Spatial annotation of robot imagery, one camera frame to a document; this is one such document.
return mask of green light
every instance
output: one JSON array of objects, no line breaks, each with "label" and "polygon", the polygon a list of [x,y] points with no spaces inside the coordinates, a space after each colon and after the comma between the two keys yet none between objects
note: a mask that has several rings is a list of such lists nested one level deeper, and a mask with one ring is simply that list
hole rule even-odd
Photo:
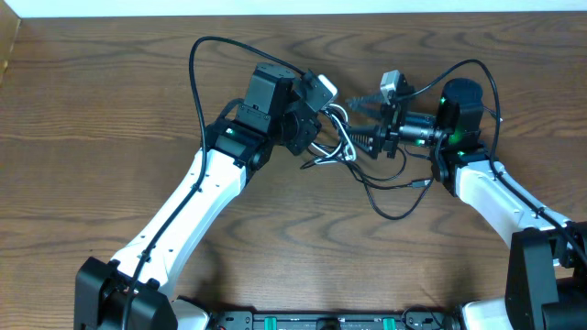
[{"label": "green light", "polygon": [[455,132],[449,137],[449,144],[459,143],[463,138],[462,130],[457,127]]}]

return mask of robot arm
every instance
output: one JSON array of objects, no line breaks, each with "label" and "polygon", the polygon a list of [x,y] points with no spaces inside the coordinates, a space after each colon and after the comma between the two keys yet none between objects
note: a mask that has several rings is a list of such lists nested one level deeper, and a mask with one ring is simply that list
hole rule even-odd
[{"label": "robot arm", "polygon": [[[275,145],[298,155],[316,139],[321,128],[318,112],[337,94],[337,88],[323,75],[309,71],[296,78],[284,67],[259,63],[245,99],[230,103],[230,107],[238,106],[235,119],[225,118],[231,110],[228,107],[205,129],[206,145],[149,224],[107,264],[89,258],[80,268],[74,329],[120,328],[130,296],[131,329],[202,330],[208,322],[207,313],[183,299],[169,302],[185,262],[222,209],[269,161]],[[204,152],[205,176],[194,192]],[[128,292],[143,251],[178,211],[143,264],[137,288]]]},{"label": "robot arm", "polygon": [[[493,165],[502,174],[495,177],[490,154],[479,140],[484,110],[481,86],[462,78],[447,82],[436,115],[409,111],[409,99],[417,93],[398,71],[383,75],[381,92],[348,101],[354,110],[381,122],[351,128],[354,141],[374,159],[383,151],[393,158],[400,142],[429,147],[436,181],[475,208],[511,248],[505,297],[463,306],[462,326],[470,330],[584,328],[587,269],[568,238],[584,250],[587,224],[572,223],[549,210],[499,161]],[[362,106],[373,102],[381,103],[379,113]],[[572,278],[557,280],[553,266],[575,271]]]},{"label": "robot arm", "polygon": [[[112,260],[119,262],[118,271],[132,277],[141,252],[182,202],[183,197],[190,192],[202,167],[202,153],[201,149],[197,152],[194,163],[179,187],[149,224],[112,257]],[[138,278],[142,283],[154,279],[160,285],[159,292],[170,298],[185,262],[194,252],[205,231],[220,211],[240,194],[246,184],[246,169],[235,165],[234,158],[220,151],[210,150],[207,159],[207,171],[200,191],[190,199],[165,230]]]},{"label": "robot arm", "polygon": [[[383,76],[381,92],[361,98],[381,102],[379,113],[361,107],[361,100],[354,104],[382,122],[348,127],[354,144],[374,159],[382,151],[393,158],[400,142],[431,147],[429,158],[435,179],[475,208],[511,248],[505,298],[465,305],[461,324],[475,330],[559,329],[561,319],[563,325],[576,320],[575,324],[584,325],[581,315],[587,314],[587,270],[552,224],[541,214],[533,214],[493,177],[487,152],[479,141],[481,87],[466,79],[448,82],[436,116],[409,111],[409,98],[405,96],[414,88],[398,71]],[[246,98],[231,103],[238,106],[235,120],[225,119],[223,111],[206,128],[206,145],[151,222],[107,264],[89,258],[81,267],[76,277],[74,328],[120,328],[125,301],[132,295],[131,328],[204,329],[209,315],[202,309],[181,298],[169,302],[185,262],[217,215],[269,160],[273,146],[283,145],[298,155],[315,140],[321,128],[317,113],[337,93],[324,76],[309,71],[298,79],[282,67],[258,64]],[[128,292],[141,253],[192,190],[201,171],[203,152],[207,152],[208,162],[200,190],[157,241],[140,272],[138,288]],[[505,172],[501,163],[494,165],[509,185],[534,205],[542,205]],[[586,246],[587,225],[573,224],[549,209],[544,213]],[[569,283],[557,282],[553,264],[576,267]]]},{"label": "robot arm", "polygon": [[[505,171],[505,166],[495,162],[498,171],[519,192],[534,205],[543,205],[526,189],[518,184]],[[494,178],[489,166],[489,160],[475,161],[456,169],[455,194],[466,204],[472,206],[504,240],[510,248],[512,234],[526,228],[551,230],[554,226],[542,217],[537,216],[530,208],[513,195],[504,185]],[[570,221],[564,215],[547,209],[545,212],[559,222],[563,227]]]}]

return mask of white wall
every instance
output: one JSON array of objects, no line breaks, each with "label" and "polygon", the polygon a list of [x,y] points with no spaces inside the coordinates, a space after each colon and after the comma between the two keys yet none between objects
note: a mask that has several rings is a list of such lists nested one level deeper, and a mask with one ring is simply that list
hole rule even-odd
[{"label": "white wall", "polygon": [[587,10],[587,0],[6,0],[23,18]]}]

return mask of green connector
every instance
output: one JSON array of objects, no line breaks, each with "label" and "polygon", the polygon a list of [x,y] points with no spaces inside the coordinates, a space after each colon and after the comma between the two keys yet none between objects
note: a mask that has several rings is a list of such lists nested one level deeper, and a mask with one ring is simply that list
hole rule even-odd
[{"label": "green connector", "polygon": [[394,318],[384,318],[383,319],[383,330],[395,330],[395,319]]},{"label": "green connector", "polygon": [[277,330],[276,317],[265,317],[265,330]]}]

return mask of wooden table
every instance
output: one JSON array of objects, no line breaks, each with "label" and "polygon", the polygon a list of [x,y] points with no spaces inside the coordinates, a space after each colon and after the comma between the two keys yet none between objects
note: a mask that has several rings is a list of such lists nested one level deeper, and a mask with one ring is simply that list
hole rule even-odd
[{"label": "wooden table", "polygon": [[[175,189],[199,144],[187,59],[204,35],[324,73],[339,100],[375,92],[393,69],[417,87],[480,59],[502,100],[498,156],[538,199],[585,220],[587,14],[29,19],[0,89],[0,328],[70,327],[76,271],[89,256],[108,260]],[[245,94],[257,61],[202,46],[207,123]],[[493,107],[480,69],[453,76],[480,82]],[[441,88],[414,109],[434,113]],[[491,141],[492,119],[482,126]],[[341,166],[298,170],[305,160],[274,151],[205,235],[178,293],[296,311],[451,307],[504,294],[505,244],[440,184],[390,222]],[[361,164],[383,176],[400,161]],[[400,181],[428,175],[427,162],[409,159]],[[400,214],[417,194],[376,198]]]}]

